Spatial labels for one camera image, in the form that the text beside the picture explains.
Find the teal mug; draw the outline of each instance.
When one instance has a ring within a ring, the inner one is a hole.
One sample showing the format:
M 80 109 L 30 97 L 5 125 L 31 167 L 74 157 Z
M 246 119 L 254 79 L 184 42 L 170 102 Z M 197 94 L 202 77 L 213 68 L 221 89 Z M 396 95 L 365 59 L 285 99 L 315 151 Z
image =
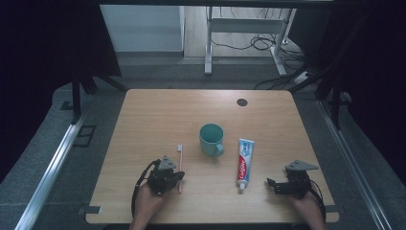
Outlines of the teal mug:
M 209 156 L 219 156 L 223 154 L 224 131 L 221 126 L 216 124 L 206 124 L 200 128 L 200 147 L 202 151 Z

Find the mug handle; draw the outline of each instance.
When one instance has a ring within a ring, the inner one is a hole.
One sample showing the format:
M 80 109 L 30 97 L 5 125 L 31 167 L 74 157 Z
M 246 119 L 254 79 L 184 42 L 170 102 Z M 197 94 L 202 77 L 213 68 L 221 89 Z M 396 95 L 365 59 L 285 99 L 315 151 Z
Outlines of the mug handle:
M 221 144 L 215 145 L 217 147 L 218 154 L 222 154 L 224 152 L 224 148 Z

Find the human arm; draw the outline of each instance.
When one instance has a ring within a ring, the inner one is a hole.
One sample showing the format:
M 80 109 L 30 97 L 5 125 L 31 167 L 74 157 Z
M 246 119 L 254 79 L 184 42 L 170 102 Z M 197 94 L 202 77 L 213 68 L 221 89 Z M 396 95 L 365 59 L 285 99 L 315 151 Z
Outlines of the human arm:
M 311 192 L 307 192 L 301 199 L 293 195 L 288 195 L 287 199 L 311 230 L 327 230 L 318 201 Z
M 135 200 L 134 220 L 129 229 L 144 230 L 152 217 L 161 209 L 169 193 L 170 190 L 161 195 L 155 195 L 147 183 L 143 184 Z

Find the wooden floor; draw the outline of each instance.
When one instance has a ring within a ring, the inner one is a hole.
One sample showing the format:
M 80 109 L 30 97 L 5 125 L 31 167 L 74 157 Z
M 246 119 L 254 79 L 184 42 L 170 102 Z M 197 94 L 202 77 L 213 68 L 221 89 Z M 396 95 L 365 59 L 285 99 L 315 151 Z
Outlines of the wooden floor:
M 204 57 L 207 40 L 206 7 L 185 7 L 185 53 L 186 58 Z M 224 18 L 267 18 L 282 20 L 287 10 L 265 9 L 265 8 L 231 8 L 213 7 L 213 17 Z M 271 38 L 269 34 L 261 34 L 263 37 Z M 215 33 L 212 35 L 213 57 L 270 57 L 269 50 L 258 50 L 254 47 L 248 49 L 233 49 L 217 44 L 228 45 L 236 48 L 250 46 L 251 39 L 255 34 L 237 33 Z M 259 48 L 267 47 L 262 41 L 256 43 Z

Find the black device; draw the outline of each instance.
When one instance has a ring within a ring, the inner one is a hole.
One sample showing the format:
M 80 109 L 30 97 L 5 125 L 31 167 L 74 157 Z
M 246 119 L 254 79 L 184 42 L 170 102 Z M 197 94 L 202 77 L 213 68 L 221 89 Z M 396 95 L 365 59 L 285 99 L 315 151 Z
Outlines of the black device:
M 149 177 L 146 178 L 149 168 L 154 166 L 153 170 L 149 173 Z M 140 189 L 141 182 L 147 180 L 147 184 L 151 191 L 159 196 L 166 191 L 173 188 L 179 180 L 183 179 L 185 175 L 184 172 L 174 172 L 173 169 L 176 168 L 176 164 L 173 163 L 166 155 L 162 160 L 157 159 L 152 161 L 147 168 L 143 171 L 137 183 L 135 184 L 134 193 L 131 199 L 131 213 L 134 217 L 135 211 L 135 199 L 137 198 L 138 190 Z
M 275 180 L 267 178 L 268 185 L 274 189 L 276 195 L 293 195 L 297 199 L 302 199 L 307 192 L 311 192 L 316 197 L 323 220 L 326 222 L 326 206 L 323 202 L 322 192 L 319 189 L 319 195 L 313 190 L 311 183 L 314 183 L 317 188 L 319 186 L 310 179 L 306 172 L 318 170 L 319 168 L 306 162 L 295 160 L 285 166 L 285 169 L 288 182 L 277 183 Z

